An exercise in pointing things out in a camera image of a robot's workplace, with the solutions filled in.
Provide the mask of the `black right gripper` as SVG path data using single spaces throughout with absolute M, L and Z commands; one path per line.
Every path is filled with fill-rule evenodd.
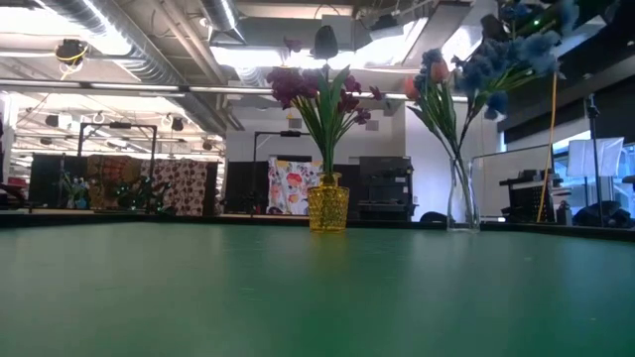
M 496 42 L 508 42 L 510 40 L 510 36 L 506 32 L 503 24 L 494 15 L 488 14 L 482 17 L 480 24 L 484 40 Z

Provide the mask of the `blue artificial flower bunch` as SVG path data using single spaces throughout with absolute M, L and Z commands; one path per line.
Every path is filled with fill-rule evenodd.
M 459 76 L 458 88 L 467 97 L 467 114 L 458 136 L 459 153 L 474 118 L 494 120 L 507 114 L 508 92 L 534 79 L 550 76 L 553 82 L 565 76 L 555 48 L 564 36 L 554 31 L 535 33 L 508 42 L 482 41 L 466 60 L 454 58 Z
M 433 83 L 430 79 L 430 66 L 438 60 L 445 61 L 440 49 L 423 53 L 420 71 L 414 78 L 415 85 L 420 90 L 420 97 L 415 100 L 416 107 L 411 107 L 411 110 L 442 143 L 450 159 L 455 159 L 460 153 L 456 112 L 449 86 L 452 72 L 449 71 L 447 81 Z

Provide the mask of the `clear glass vase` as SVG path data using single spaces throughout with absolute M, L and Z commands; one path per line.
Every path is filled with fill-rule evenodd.
M 471 165 L 466 165 L 460 157 L 451 159 L 450 177 L 446 214 L 447 230 L 478 232 L 480 215 L 472 187 Z

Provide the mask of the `yellow glass vase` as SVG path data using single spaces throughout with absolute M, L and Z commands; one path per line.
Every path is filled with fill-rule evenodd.
M 340 173 L 320 174 L 319 184 L 309 188 L 309 221 L 313 232 L 335 233 L 346 228 L 349 189 L 339 185 Z

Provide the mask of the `distant flower vase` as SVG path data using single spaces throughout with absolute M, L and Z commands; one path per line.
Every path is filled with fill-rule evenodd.
M 89 208 L 89 183 L 84 178 L 72 177 L 69 172 L 62 172 L 62 191 L 66 208 Z

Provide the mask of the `silver metal hood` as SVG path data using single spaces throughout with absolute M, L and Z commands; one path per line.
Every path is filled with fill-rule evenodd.
M 495 0 L 433 0 L 433 10 L 411 44 L 399 66 L 414 69 L 421 64 L 423 53 L 438 49 L 447 62 L 457 56 L 465 59 L 482 40 L 480 20 L 497 15 Z

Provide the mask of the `frosted partition panel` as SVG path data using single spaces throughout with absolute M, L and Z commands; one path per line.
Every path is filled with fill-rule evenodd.
M 517 178 L 523 170 L 542 171 L 551 152 L 549 145 L 541 145 L 474 157 L 472 187 L 481 219 L 499 217 L 501 209 L 509 205 L 507 188 L 499 185 L 501 180 Z

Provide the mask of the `white flat panel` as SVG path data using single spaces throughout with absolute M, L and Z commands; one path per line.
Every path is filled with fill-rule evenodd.
M 567 176 L 616 177 L 623 143 L 623 137 L 570 141 Z

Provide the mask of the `black cabinet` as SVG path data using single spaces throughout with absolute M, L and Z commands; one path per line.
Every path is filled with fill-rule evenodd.
M 358 201 L 361 220 L 410 222 L 416 204 L 410 157 L 360 157 L 364 194 Z

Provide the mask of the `white floral cloth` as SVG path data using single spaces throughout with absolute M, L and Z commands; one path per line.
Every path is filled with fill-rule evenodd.
M 309 189 L 319 184 L 322 162 L 268 161 L 267 213 L 308 215 Z

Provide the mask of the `green table mat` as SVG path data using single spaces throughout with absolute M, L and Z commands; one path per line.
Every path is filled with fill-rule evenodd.
M 635 244 L 160 223 L 4 229 L 0 357 L 635 357 Z

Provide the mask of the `brown dotted cloth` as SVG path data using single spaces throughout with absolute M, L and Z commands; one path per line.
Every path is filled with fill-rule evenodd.
M 208 163 L 157 159 L 153 169 L 152 209 L 157 213 L 202 216 Z

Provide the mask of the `orange patterned cloth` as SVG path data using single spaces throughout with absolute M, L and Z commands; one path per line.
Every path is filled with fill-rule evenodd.
M 141 175 L 143 161 L 129 156 L 100 156 L 87 158 L 86 178 L 88 196 L 93 210 L 119 209 L 117 190 L 131 185 Z

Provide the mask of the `black ceiling device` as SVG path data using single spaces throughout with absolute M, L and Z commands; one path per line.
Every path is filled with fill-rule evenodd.
M 88 53 L 89 45 L 76 39 L 64 39 L 60 45 L 56 46 L 54 56 L 60 63 L 61 80 L 81 70 Z

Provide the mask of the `silver ventilation duct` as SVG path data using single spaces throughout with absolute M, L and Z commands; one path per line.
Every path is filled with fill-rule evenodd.
M 209 27 L 208 40 L 227 39 L 232 44 L 246 45 L 239 26 L 241 13 L 233 0 L 199 0 Z
M 114 0 L 35 0 L 47 11 L 79 27 L 91 46 L 119 63 L 145 84 L 186 85 L 188 82 L 161 54 Z

